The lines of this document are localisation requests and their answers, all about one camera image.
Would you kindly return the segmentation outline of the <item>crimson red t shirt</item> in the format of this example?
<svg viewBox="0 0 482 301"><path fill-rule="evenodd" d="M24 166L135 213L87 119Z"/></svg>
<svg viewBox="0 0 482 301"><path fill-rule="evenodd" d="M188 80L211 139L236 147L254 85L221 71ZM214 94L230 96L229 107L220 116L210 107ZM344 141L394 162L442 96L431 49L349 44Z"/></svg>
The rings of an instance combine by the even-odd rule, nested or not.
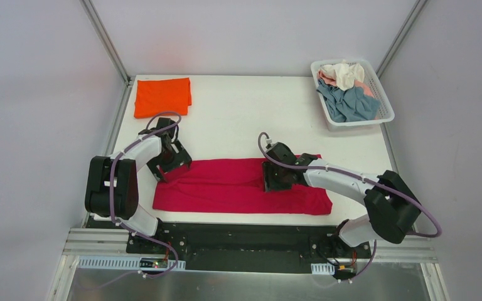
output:
<svg viewBox="0 0 482 301"><path fill-rule="evenodd" d="M159 182L152 208L171 212L328 215L324 189L295 185L265 192L263 158L194 161L188 171Z"/></svg>

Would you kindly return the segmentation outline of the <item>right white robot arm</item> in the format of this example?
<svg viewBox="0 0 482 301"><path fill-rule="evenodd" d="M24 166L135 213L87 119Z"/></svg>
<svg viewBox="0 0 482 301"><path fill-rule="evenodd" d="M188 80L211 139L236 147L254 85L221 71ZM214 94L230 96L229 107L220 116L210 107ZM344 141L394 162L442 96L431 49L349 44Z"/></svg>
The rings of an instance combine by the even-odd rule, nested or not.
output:
<svg viewBox="0 0 482 301"><path fill-rule="evenodd" d="M379 176L359 173L316 155L297 156L282 142L268 140L260 151L265 157L266 192L312 187L340 194L365 207L366 214L343 220L331 234L334 254L346 257L367 241L400 244L407 235L413 235L412 225L421 214L420 203L396 172L385 171Z"/></svg>

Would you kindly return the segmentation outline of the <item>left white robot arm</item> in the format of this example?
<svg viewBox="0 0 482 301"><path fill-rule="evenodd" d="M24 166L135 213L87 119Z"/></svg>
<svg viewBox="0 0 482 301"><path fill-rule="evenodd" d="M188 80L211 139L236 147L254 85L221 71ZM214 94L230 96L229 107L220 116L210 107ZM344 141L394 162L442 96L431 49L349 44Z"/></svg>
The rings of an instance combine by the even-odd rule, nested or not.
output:
<svg viewBox="0 0 482 301"><path fill-rule="evenodd" d="M190 169L192 158L179 141L179 122L155 117L122 150L91 159L85 209L109 218L133 235L143 235L142 245L150 253L165 249L166 237L158 230L161 220L150 213L152 200L139 194L138 173L147 169L154 183L167 183Z"/></svg>

